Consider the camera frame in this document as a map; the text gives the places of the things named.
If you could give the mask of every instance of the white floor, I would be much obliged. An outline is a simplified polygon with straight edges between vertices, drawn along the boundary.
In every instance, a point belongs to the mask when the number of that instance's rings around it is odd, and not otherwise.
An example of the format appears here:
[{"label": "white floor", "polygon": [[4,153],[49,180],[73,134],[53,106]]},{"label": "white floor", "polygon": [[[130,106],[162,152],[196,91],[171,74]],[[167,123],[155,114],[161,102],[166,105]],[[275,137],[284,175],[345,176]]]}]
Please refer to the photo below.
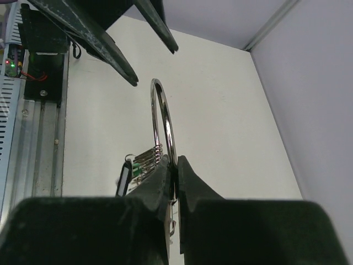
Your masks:
[{"label": "white floor", "polygon": [[[125,155],[153,146],[149,84],[158,78],[177,154],[215,191],[301,199],[249,53],[173,31],[180,50],[172,55],[147,23],[127,17],[108,32],[140,82],[131,87],[86,53],[71,59],[63,195],[114,196]],[[182,264],[173,241],[170,264]]]}]

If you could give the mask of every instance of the silver ring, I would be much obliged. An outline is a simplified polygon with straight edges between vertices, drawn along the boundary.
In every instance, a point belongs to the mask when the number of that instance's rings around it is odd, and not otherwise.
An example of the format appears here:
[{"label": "silver ring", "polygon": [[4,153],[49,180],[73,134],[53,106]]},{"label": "silver ring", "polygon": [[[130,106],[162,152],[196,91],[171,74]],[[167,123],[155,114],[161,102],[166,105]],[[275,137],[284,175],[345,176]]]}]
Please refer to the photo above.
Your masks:
[{"label": "silver ring", "polygon": [[152,109],[154,143],[156,144],[156,146],[158,146],[160,144],[160,141],[159,141],[159,130],[158,130],[156,94],[158,96],[159,107],[161,108],[161,113],[162,113],[165,140],[167,142],[167,149],[168,149],[168,162],[172,167],[177,168],[178,157],[175,149],[173,127],[172,127],[172,122],[170,120],[167,98],[165,97],[164,89],[161,82],[158,79],[154,78],[151,82],[151,109]]}]

